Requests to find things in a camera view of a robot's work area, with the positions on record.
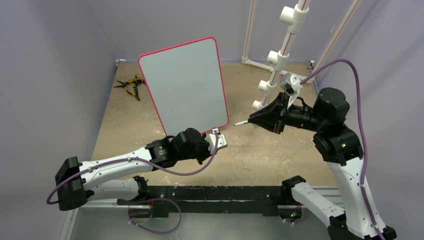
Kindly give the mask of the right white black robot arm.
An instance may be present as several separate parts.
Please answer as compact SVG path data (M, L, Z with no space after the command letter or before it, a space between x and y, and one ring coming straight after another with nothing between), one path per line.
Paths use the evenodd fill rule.
M312 189L301 176L281 184L280 198L300 203L327 228L332 240L394 240L396 231L381 219L366 178L365 152L358 135L345 125L350 105L345 94L323 88L313 106L291 105L289 94L281 92L268 106L252 113L248 123L275 134L286 126L312 131L313 143L330 168L343 201L334 205Z

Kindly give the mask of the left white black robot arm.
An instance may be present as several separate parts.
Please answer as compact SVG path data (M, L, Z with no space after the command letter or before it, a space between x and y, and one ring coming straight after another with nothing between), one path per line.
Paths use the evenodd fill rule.
M57 171L56 187L46 203L57 204L61 211L103 199L122 199L142 205L149 199L145 184L138 179L120 182L119 178L156 170L182 176L183 173L170 170L178 161L197 160L200 165L203 162L209 165L218 150L227 145L225 136L217 128L211 133L188 128L176 136L154 140L145 147L115 157L93 161L69 157Z

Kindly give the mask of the black whiteboard marker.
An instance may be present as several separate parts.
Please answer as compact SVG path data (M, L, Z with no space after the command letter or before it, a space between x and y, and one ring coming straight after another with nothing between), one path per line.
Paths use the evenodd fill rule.
M242 126L242 125L246 125L246 124L249 124L248 120L243 120L243 121L234 123L233 126Z

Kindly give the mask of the pink framed whiteboard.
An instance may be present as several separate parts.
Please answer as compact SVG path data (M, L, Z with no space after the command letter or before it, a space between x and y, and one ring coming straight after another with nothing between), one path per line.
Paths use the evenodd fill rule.
M164 133L200 133L230 118L217 40L205 37L144 53L137 60Z

